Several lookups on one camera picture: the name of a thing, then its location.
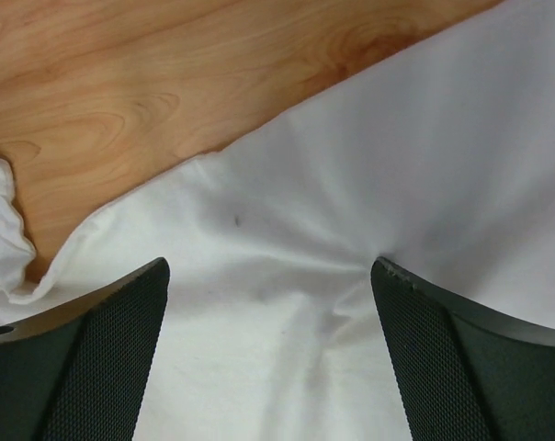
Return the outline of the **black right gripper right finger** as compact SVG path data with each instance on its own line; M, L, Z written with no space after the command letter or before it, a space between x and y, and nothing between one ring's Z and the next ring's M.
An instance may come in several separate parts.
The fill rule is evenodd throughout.
M414 440L555 440L555 329L380 257L371 287Z

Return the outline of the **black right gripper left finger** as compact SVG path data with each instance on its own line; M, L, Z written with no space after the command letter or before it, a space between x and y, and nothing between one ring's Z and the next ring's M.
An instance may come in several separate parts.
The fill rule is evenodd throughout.
M168 298L163 258L0 326L0 440L130 440Z

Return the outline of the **white t shirt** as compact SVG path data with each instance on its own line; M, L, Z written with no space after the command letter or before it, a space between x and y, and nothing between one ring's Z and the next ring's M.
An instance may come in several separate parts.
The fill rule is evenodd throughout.
M480 440L438 286L555 329L555 1L506 1L91 214L0 324L163 257L138 440ZM416 426L410 402L423 409Z

